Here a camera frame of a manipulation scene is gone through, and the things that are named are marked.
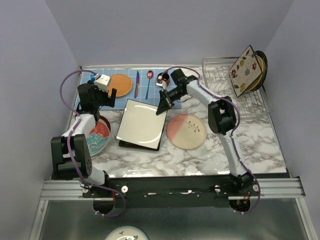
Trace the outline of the cream square dark-rimmed plate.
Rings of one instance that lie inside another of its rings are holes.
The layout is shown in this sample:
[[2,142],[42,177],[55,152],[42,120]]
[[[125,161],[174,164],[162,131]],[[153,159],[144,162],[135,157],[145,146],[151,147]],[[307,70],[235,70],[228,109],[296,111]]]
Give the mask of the cream square dark-rimmed plate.
[[235,96],[239,98],[249,91],[250,85],[261,75],[262,68],[255,51],[249,45],[229,69],[231,85]]

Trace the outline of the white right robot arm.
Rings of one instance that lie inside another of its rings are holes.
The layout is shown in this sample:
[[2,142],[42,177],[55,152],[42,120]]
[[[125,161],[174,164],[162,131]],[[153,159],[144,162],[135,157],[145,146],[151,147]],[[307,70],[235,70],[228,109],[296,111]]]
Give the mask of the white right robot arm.
[[[185,95],[191,95],[207,107],[208,126],[220,139],[225,151],[230,171],[230,191],[241,196],[256,185],[256,192],[261,193],[260,183],[257,177],[246,167],[243,161],[239,144],[237,142],[236,129],[241,122],[241,113],[231,98],[222,97],[200,83],[201,75],[196,70],[186,66],[172,66],[170,74],[176,87],[170,91],[159,91],[160,101],[156,114],[160,115],[174,106],[174,101]],[[186,76],[182,69],[195,72],[197,76]]]

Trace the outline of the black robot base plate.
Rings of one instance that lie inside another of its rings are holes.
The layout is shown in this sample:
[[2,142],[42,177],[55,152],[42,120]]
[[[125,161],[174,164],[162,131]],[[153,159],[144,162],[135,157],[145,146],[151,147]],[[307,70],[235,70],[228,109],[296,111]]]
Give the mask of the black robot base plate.
[[110,201],[115,207],[126,208],[227,208],[231,201],[258,197],[257,183],[252,177],[244,178],[243,186],[236,186],[230,175],[195,175],[170,177],[110,178],[110,190],[92,187],[83,197],[95,201]]

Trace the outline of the black teal square plate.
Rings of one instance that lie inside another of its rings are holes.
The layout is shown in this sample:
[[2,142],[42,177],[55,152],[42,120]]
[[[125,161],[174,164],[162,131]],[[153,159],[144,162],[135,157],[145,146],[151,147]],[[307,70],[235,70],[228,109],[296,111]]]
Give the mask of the black teal square plate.
[[[161,141],[163,132],[164,132],[164,129],[162,129],[162,132],[160,134],[160,139],[159,139],[160,141]],[[123,148],[128,148],[128,149],[150,150],[150,151],[158,152],[160,150],[160,144],[161,144],[160,141],[159,141],[159,143],[157,145],[157,148],[150,148],[150,147],[146,147],[146,146],[141,146],[141,145],[137,145],[137,144],[134,144],[134,143],[129,143],[129,142],[126,142],[126,141],[123,141],[123,140],[119,140],[118,146],[119,147],[123,147]]]

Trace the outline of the red rimmed round plate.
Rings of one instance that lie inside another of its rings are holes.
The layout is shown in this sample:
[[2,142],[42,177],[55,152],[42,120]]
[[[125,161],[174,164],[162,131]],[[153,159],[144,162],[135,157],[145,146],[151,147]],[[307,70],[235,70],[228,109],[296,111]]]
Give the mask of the red rimmed round plate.
[[110,122],[108,121],[108,119],[106,117],[100,115],[99,116],[99,121],[104,123],[107,126],[107,128],[109,129],[109,132],[111,132],[111,124],[110,124]]

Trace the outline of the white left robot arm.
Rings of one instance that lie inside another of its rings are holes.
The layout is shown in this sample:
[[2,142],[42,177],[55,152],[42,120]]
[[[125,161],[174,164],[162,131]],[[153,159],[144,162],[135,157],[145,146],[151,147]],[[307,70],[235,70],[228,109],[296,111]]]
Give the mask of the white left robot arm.
[[100,108],[115,106],[116,93],[113,88],[109,95],[92,81],[79,85],[75,122],[62,136],[53,137],[50,142],[55,179],[80,179],[84,184],[94,185],[93,191],[101,198],[110,194],[111,185],[106,182],[107,173],[93,167],[87,137],[97,126]]

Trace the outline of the white square plate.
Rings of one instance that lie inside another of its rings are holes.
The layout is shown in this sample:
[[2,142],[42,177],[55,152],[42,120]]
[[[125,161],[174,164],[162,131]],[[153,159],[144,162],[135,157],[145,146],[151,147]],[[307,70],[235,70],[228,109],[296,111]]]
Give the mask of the white square plate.
[[157,115],[158,107],[129,99],[116,134],[116,139],[143,148],[157,150],[167,112]]

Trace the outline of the beige floral round plate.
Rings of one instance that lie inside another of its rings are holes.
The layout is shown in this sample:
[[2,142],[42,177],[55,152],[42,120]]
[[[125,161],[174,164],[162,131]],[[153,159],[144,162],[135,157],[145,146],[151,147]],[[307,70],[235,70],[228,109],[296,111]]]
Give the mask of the beige floral round plate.
[[166,133],[170,142],[182,150],[196,149],[207,138],[205,123],[189,113],[174,116],[167,125]]

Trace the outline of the white red rimmed plate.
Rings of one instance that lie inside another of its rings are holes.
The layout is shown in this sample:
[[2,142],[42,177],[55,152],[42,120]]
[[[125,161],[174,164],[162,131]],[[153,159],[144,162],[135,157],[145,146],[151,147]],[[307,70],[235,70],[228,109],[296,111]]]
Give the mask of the white red rimmed plate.
[[91,130],[86,138],[91,157],[100,153],[107,146],[109,137],[110,132],[108,127],[104,123],[98,121],[95,128]]

